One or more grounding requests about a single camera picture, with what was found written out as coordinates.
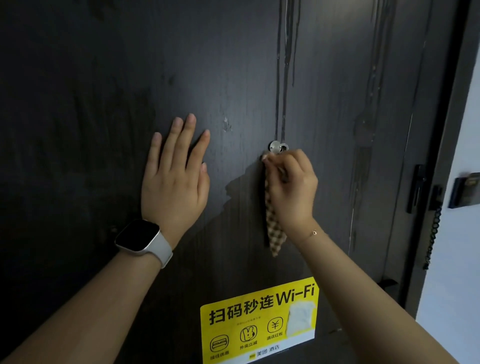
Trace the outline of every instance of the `yellow sticker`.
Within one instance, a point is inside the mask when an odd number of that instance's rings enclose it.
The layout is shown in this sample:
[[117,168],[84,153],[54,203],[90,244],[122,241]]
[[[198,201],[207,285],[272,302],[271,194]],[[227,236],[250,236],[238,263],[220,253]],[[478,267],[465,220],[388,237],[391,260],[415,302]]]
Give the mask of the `yellow sticker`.
[[313,277],[200,308],[204,364],[250,363],[315,337]]

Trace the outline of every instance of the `smartwatch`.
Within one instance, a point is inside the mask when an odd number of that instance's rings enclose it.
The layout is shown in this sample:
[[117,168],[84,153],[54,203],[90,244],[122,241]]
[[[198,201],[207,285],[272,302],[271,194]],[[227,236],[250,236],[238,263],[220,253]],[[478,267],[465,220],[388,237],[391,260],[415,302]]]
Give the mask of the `smartwatch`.
[[172,248],[160,232],[160,227],[142,219],[128,224],[115,238],[115,245],[132,255],[152,253],[160,260],[162,268],[173,256]]

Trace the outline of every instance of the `plaid fabric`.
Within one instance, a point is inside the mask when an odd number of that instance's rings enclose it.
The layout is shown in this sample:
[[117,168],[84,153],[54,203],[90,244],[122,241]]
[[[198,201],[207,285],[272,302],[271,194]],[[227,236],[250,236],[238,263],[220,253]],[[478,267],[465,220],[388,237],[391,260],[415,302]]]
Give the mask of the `plaid fabric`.
[[[282,175],[282,180],[287,179],[287,173],[284,169],[279,168]],[[267,221],[267,233],[268,240],[270,241],[270,250],[275,257],[278,255],[282,244],[287,239],[286,234],[283,232],[280,223],[275,214],[275,210],[272,206],[272,200],[270,198],[270,192],[268,190],[268,179],[265,178],[265,207],[266,207],[266,221]]]

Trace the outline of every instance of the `white watch strap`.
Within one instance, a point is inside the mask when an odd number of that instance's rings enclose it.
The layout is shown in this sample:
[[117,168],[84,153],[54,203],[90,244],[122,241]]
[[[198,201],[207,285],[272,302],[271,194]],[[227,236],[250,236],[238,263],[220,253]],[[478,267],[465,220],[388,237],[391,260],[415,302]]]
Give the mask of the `white watch strap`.
[[160,231],[153,238],[150,244],[147,245],[147,247],[144,249],[144,252],[154,254],[160,260],[160,262],[162,262],[162,269],[165,268],[165,266],[173,256],[170,244],[163,237]]

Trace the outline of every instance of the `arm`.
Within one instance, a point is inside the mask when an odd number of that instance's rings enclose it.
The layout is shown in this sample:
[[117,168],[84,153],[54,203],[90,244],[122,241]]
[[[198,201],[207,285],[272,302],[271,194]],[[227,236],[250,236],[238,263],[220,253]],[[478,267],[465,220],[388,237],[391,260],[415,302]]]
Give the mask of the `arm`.
[[[142,217],[160,226],[174,249],[205,208],[209,178],[202,163],[208,131],[187,160],[195,117],[176,118],[159,161],[155,133],[142,185]],[[3,364],[113,363],[161,263],[152,254],[118,253],[85,287],[30,335]]]
[[[264,162],[280,224],[312,270],[359,358],[367,363],[457,363],[313,219],[318,180],[306,155],[297,150],[269,155]],[[278,166],[287,170],[288,183],[280,181]]]

